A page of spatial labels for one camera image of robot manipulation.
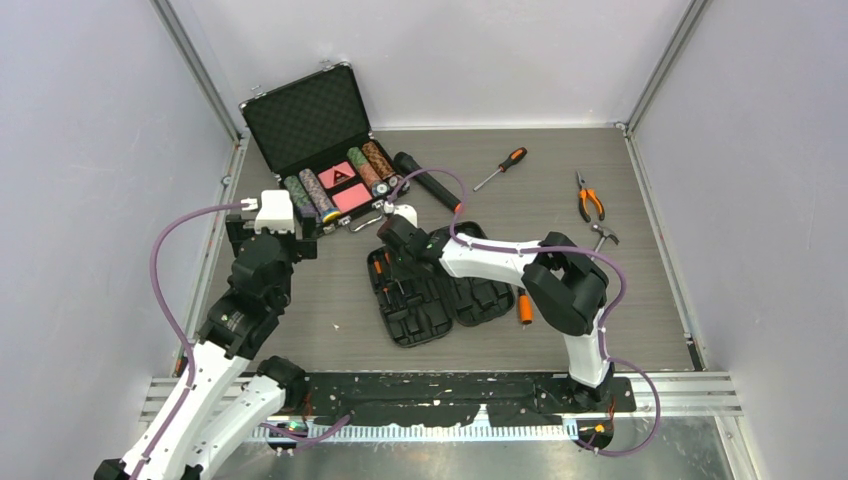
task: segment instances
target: orange screwdriver handle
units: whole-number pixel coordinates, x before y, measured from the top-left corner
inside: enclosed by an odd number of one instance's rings
[[[524,148],[524,147],[521,147],[521,148],[515,150],[514,152],[510,153],[509,156],[506,157],[506,160],[504,160],[503,162],[501,162],[500,165],[498,165],[498,168],[501,170],[501,172],[505,172],[509,169],[509,167],[520,162],[526,156],[527,156],[527,149]]]

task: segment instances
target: screwdriver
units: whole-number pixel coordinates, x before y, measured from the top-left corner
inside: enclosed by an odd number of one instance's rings
[[[480,185],[477,185],[476,187],[474,187],[474,191],[476,192],[477,190],[480,190],[481,188],[483,188],[483,185],[485,185],[486,182],[488,182],[489,180],[494,178],[495,175],[497,175],[501,172],[507,171],[509,169],[509,167],[520,162],[525,156],[527,156],[527,149],[524,148],[524,147],[521,147],[521,148],[517,149],[516,151],[510,153],[509,156],[506,157],[506,160],[504,160],[503,162],[501,162],[500,165],[498,165],[498,169],[495,170],[494,173],[492,173],[491,175],[486,177],[485,180],[480,182]]]
[[[527,290],[518,288],[518,321],[527,326],[533,323],[533,306],[527,297]]]

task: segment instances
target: black tool tray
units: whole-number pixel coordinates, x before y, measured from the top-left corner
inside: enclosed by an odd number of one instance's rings
[[[474,222],[459,223],[456,230],[486,238]],[[488,322],[515,305],[512,288],[503,282],[434,276],[398,281],[392,275],[392,259],[383,248],[368,254],[368,276],[389,336],[401,347],[441,338],[450,332],[453,322],[466,327]]]
[[[270,92],[258,93],[239,108],[280,188],[285,188],[283,179],[286,177],[297,177],[298,172],[306,168],[317,175],[347,160],[349,148],[361,148],[369,141],[377,145],[397,172],[391,155],[374,139],[356,77],[347,63],[327,67]],[[361,182],[362,177],[356,169],[354,174],[356,181]],[[345,184],[325,189],[325,192],[332,197],[349,186]],[[321,225],[319,219],[316,236],[351,225],[352,220],[379,208],[387,196],[388,193],[373,197],[370,202],[328,224]],[[295,211],[302,224],[303,218],[297,209]]]

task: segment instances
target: white connector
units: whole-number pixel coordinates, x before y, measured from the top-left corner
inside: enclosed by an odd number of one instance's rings
[[[253,212],[259,209],[259,200],[255,198],[245,198],[242,199],[241,203],[246,203],[247,205],[241,207],[243,212]]]
[[[258,234],[263,228],[272,233],[294,233],[294,205],[287,190],[264,190],[262,208],[253,221]]]

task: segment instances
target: pink card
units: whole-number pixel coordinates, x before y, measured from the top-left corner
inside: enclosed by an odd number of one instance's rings
[[[354,208],[371,201],[371,194],[365,185],[357,183],[347,190],[333,195],[333,203],[339,207],[342,213],[347,213]]]
[[[318,174],[318,180],[324,188],[333,188],[341,185],[344,182],[351,180],[356,174],[353,172],[353,165],[350,162],[342,162],[333,168],[328,168]]]

